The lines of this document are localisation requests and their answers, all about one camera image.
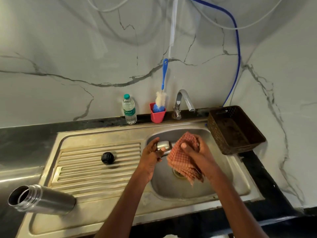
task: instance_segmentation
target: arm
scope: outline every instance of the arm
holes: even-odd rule
[[[152,179],[154,167],[161,162],[165,148],[157,151],[159,138],[143,150],[140,162],[126,185],[120,199],[94,238],[127,238],[132,227],[145,185]]]
[[[236,238],[268,238],[261,226],[244,205],[240,196],[232,186],[228,177],[222,172],[214,160],[207,144],[196,136],[199,142],[199,153],[183,143],[184,152],[193,158],[197,166],[215,189],[224,208],[230,227]]]

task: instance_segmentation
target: black bottle cap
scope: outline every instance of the black bottle cap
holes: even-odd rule
[[[113,156],[113,154],[111,152],[105,152],[101,156],[101,161],[104,164],[112,164],[114,162],[114,156]]]

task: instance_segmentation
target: faucet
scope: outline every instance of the faucet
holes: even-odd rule
[[[181,119],[182,118],[180,115],[180,110],[179,110],[180,101],[181,101],[182,97],[184,97],[184,100],[187,104],[188,110],[195,111],[195,108],[192,104],[192,101],[190,100],[190,98],[188,96],[188,93],[186,92],[185,89],[181,89],[177,94],[175,107],[173,108],[173,110],[174,110],[174,112],[172,114],[173,119]]]

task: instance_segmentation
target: bottle label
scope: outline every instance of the bottle label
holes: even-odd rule
[[[134,114],[135,114],[135,108],[133,108],[133,109],[130,110],[130,111],[124,110],[124,114],[125,114],[126,116],[132,116],[132,115],[134,115]]]

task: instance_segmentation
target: dish towel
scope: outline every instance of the dish towel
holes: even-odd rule
[[[196,137],[190,132],[186,132],[175,143],[174,147],[171,149],[171,152],[167,156],[168,165],[185,176],[191,185],[193,185],[195,179],[198,179],[200,182],[204,182],[203,174],[200,168],[198,168],[193,159],[180,147],[182,143],[188,144],[196,152],[199,152],[199,143]]]

